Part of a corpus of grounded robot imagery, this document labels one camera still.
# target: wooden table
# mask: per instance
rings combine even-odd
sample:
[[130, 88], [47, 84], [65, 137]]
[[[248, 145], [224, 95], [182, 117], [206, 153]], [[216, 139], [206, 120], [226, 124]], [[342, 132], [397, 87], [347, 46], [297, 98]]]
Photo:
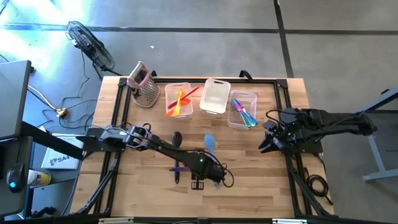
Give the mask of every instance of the wooden table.
[[[111, 124], [118, 82], [119, 77], [104, 77], [93, 120], [95, 125], [105, 127]], [[288, 78], [287, 82], [292, 106], [308, 108], [303, 79]], [[182, 172], [180, 183], [174, 182], [174, 173], [169, 171], [174, 166], [174, 160], [150, 150], [138, 152], [126, 149], [119, 165], [111, 213], [113, 217], [294, 216], [285, 157], [280, 152], [259, 152], [258, 146], [264, 138], [264, 128], [261, 125], [247, 131], [232, 129], [227, 126], [226, 116], [219, 119], [201, 114], [199, 102], [203, 88], [192, 96], [193, 118], [188, 121], [171, 121], [164, 118], [165, 84], [160, 83], [159, 86], [162, 91], [152, 108], [138, 107], [131, 100], [127, 121], [139, 125], [149, 122], [152, 125], [152, 133], [169, 142], [172, 133], [180, 131], [183, 134], [182, 149], [203, 148], [204, 134], [213, 134], [216, 139], [216, 157], [228, 164], [235, 176], [235, 185], [229, 189], [216, 189], [212, 181], [205, 180], [204, 190], [191, 190], [190, 173]], [[252, 91], [257, 94], [256, 119], [261, 123], [267, 120], [267, 111], [276, 109], [272, 85], [232, 84], [232, 90]], [[118, 124], [125, 95], [126, 90], [121, 100]], [[83, 161], [71, 212], [82, 207], [97, 187], [103, 157], [104, 153], [94, 152]], [[303, 154], [303, 164], [311, 174], [325, 177], [323, 166], [315, 156]], [[105, 189], [104, 192], [102, 207], [106, 204], [105, 195], [108, 194], [108, 190]], [[301, 192], [298, 195], [300, 208], [304, 211]], [[333, 213], [333, 207], [325, 198], [318, 198], [318, 201]]]

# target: gray floor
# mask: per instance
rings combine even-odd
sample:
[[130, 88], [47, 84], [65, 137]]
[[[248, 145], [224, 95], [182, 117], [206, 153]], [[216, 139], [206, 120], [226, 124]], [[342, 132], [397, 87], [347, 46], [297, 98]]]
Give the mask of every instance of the gray floor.
[[[277, 29], [273, 1], [23, 1], [12, 0], [0, 22], [61, 24], [78, 20], [87, 26], [222, 27]], [[280, 0], [286, 29], [397, 30], [395, 0]], [[246, 69], [254, 77], [286, 77], [278, 34], [197, 34], [96, 32], [114, 57], [115, 70], [128, 74], [138, 60], [158, 75], [236, 76]], [[9, 60], [32, 60], [37, 71], [30, 84], [57, 104], [75, 96], [83, 76], [80, 51], [64, 32], [0, 30], [0, 54]], [[331, 112], [350, 112], [398, 84], [398, 36], [288, 35], [294, 77], [304, 78], [310, 105]], [[101, 82], [86, 59], [83, 99], [96, 99]], [[72, 109], [70, 121], [91, 114], [95, 102]], [[46, 121], [45, 109], [28, 95], [24, 119]], [[70, 126], [83, 125], [81, 122]], [[78, 133], [83, 129], [54, 127], [52, 131]], [[324, 145], [326, 174], [335, 212], [341, 217], [397, 222], [398, 179], [365, 184], [362, 175], [377, 171], [366, 138], [330, 136]], [[389, 150], [395, 147], [391, 142]], [[398, 152], [381, 154], [388, 168], [398, 168]], [[34, 208], [65, 206], [71, 182], [36, 190]]]

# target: red utensil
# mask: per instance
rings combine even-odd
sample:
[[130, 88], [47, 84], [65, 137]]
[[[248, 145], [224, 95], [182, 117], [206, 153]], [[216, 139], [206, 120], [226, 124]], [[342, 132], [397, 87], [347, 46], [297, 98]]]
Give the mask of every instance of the red utensil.
[[[195, 87], [191, 92], [189, 92], [188, 94], [186, 94], [185, 96], [183, 96], [183, 97], [181, 98], [181, 100], [182, 100], [182, 99], [185, 99], [187, 96], [191, 95], [194, 91], [197, 91], [197, 90], [199, 89], [199, 87], [200, 87], [200, 86]], [[170, 105], [169, 105], [169, 109], [173, 108], [175, 105], [177, 105], [177, 102], [174, 102], [174, 103], [170, 104]]]

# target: cheese grater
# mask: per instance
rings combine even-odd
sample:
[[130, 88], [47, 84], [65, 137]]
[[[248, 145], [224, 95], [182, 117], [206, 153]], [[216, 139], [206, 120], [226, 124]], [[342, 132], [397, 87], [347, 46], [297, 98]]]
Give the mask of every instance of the cheese grater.
[[138, 62], [129, 75], [127, 84], [131, 87], [134, 102], [143, 108], [150, 108], [158, 99], [160, 87], [156, 85], [150, 70]]

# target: desk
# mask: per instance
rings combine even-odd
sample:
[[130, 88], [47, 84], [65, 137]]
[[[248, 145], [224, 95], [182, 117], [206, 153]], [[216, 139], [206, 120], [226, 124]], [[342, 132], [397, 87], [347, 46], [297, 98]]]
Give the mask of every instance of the desk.
[[[105, 127], [111, 124], [119, 77], [104, 77], [93, 123]], [[308, 98], [303, 79], [287, 79], [293, 107], [308, 108]], [[137, 152], [127, 149], [122, 153], [114, 195], [113, 217], [220, 217], [269, 218], [293, 217], [292, 199], [285, 157], [279, 152], [261, 154], [258, 146], [264, 138], [261, 125], [244, 131], [227, 126], [226, 116], [221, 119], [201, 114], [199, 102], [203, 88], [194, 92], [193, 118], [188, 121], [171, 121], [164, 118], [166, 84], [159, 83], [161, 93], [150, 109], [141, 108], [131, 100], [127, 121], [142, 125], [149, 122], [152, 133], [171, 142], [174, 131], [183, 135], [182, 149], [203, 148], [204, 134], [214, 134], [215, 155], [226, 162], [235, 176], [235, 185], [216, 189], [205, 180], [204, 190], [190, 189], [190, 174], [182, 172], [180, 183], [174, 182], [169, 169], [174, 160], [154, 151]], [[192, 87], [204, 83], [192, 83]], [[266, 121], [266, 112], [276, 109], [273, 86], [257, 83], [232, 84], [232, 90], [246, 90], [257, 94], [256, 119]], [[118, 124], [123, 109], [119, 110]], [[94, 152], [81, 166], [80, 178], [73, 198], [71, 212], [77, 211], [92, 195], [98, 185], [104, 153]], [[325, 177], [318, 158], [303, 154], [303, 164], [311, 174]], [[302, 194], [299, 192], [302, 205]], [[325, 198], [318, 198], [327, 211], [333, 207]]]

